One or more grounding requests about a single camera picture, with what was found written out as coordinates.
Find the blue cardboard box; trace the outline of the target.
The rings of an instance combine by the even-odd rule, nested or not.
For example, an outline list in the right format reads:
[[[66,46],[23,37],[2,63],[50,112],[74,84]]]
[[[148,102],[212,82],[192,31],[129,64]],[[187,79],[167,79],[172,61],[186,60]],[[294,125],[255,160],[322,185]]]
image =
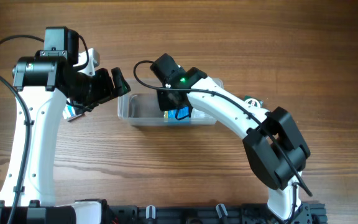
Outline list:
[[[186,106],[181,109],[165,111],[163,114],[163,118],[166,122],[169,123],[187,122],[191,118],[191,112],[192,109]]]

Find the white Panadol medicine box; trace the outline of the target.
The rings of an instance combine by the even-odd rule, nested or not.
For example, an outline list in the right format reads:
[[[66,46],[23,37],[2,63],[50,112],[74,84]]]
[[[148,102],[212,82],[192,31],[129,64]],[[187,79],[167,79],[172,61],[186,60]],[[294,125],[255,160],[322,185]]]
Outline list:
[[[65,105],[65,108],[63,110],[63,118],[65,121],[77,119],[80,116],[83,116],[83,114],[83,110],[70,105]]]

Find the white Hansaplast plaster box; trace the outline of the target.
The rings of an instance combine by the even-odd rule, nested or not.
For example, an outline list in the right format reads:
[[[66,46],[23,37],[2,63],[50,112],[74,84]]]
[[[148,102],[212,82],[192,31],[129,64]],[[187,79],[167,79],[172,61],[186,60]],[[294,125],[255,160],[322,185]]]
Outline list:
[[[197,109],[193,108],[192,112],[191,112],[191,118],[194,118],[194,119],[210,119],[210,118],[212,118],[212,116],[208,115],[207,113],[205,113],[203,111],[200,111],[200,110],[197,110]]]

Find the dark green round-label box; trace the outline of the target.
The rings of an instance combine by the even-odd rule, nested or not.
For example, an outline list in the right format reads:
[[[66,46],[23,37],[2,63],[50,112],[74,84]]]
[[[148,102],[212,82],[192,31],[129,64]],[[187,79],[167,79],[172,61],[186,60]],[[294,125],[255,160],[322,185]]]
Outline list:
[[[246,95],[244,97],[244,101],[252,106],[255,106],[255,107],[258,107],[258,108],[261,108],[263,106],[263,101],[262,100],[259,100],[259,99],[256,99],[252,96],[249,96],[249,95]]]

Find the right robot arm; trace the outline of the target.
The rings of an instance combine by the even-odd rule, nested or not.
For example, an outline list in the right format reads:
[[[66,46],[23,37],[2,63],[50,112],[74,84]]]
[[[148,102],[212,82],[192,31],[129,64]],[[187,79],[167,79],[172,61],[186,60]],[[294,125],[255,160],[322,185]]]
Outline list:
[[[291,114],[252,106],[221,88],[198,68],[184,70],[168,54],[151,63],[171,104],[202,111],[233,131],[244,145],[250,168],[268,187],[267,207],[281,222],[291,223],[300,208],[301,173],[310,150]]]

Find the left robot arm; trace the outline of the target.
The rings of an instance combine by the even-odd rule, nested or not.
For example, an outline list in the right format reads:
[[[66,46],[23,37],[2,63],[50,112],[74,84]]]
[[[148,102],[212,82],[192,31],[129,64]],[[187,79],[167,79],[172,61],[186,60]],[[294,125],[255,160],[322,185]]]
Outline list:
[[[53,165],[57,133],[67,106],[91,111],[130,92],[121,70],[99,68],[84,38],[67,27],[48,27],[43,49],[21,57],[7,84],[17,102],[11,159],[0,191],[0,223],[117,223],[104,199],[55,203]]]

